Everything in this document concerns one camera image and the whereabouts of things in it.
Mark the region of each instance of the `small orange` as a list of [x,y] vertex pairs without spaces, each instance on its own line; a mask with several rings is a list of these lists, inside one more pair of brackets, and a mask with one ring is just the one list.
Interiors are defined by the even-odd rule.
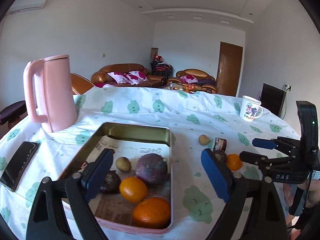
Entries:
[[121,195],[131,203],[139,203],[146,197],[148,189],[141,179],[128,177],[119,186]]
[[137,227],[164,229],[170,224],[170,205],[163,198],[148,198],[134,208],[132,219]]
[[227,166],[232,171],[237,171],[242,167],[242,161],[238,154],[227,155]]

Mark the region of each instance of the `wall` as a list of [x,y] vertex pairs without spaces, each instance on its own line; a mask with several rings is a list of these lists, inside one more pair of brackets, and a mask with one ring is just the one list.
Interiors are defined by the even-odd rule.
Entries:
[[320,35],[300,2],[273,0],[249,34],[239,95],[256,97],[263,83],[291,85],[284,120],[300,132],[295,101],[320,110],[319,51]]
[[244,47],[245,32],[206,23],[156,22],[153,46],[174,73],[197,68],[216,77],[221,41]]
[[32,60],[69,54],[71,71],[88,79],[113,63],[149,67],[153,31],[151,19],[118,0],[47,0],[42,10],[6,16],[0,109],[24,99],[22,74]]

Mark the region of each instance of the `newspaper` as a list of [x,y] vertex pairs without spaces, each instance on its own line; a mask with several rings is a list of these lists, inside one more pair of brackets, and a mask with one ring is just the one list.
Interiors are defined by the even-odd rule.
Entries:
[[[103,136],[86,161],[88,163],[94,162],[105,148],[115,150],[111,170],[116,171],[121,180],[135,175],[135,167],[141,156],[156,153],[165,158],[168,165],[168,179],[159,185],[148,186],[146,198],[161,197],[170,203],[170,147],[165,144],[122,141]],[[130,172],[124,173],[116,168],[115,161],[119,157],[127,157],[130,160],[132,166]],[[121,194],[98,194],[95,199],[90,201],[89,206],[95,217],[124,225],[133,225],[131,214],[136,204],[128,202]]]

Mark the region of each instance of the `black monitor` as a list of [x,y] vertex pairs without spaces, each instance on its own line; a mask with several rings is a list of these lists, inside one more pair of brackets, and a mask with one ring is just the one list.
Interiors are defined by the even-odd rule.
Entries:
[[261,106],[280,117],[285,95],[285,91],[264,83],[260,98]]

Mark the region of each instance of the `screw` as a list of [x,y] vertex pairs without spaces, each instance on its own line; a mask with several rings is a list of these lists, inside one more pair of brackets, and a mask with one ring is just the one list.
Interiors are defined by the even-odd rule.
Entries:
[[236,179],[239,179],[239,178],[242,177],[242,174],[241,174],[240,172],[236,171],[236,172],[233,173],[233,176],[234,176]]
[[49,177],[45,177],[45,178],[42,179],[42,183],[46,184],[46,183],[49,182],[49,180],[50,180]]
[[272,182],[272,179],[271,179],[270,177],[265,177],[265,178],[264,178],[264,181],[265,181],[266,183],[271,183],[271,182]]
[[74,179],[79,179],[81,177],[81,173],[80,172],[75,172],[74,174],[72,174],[72,177]]

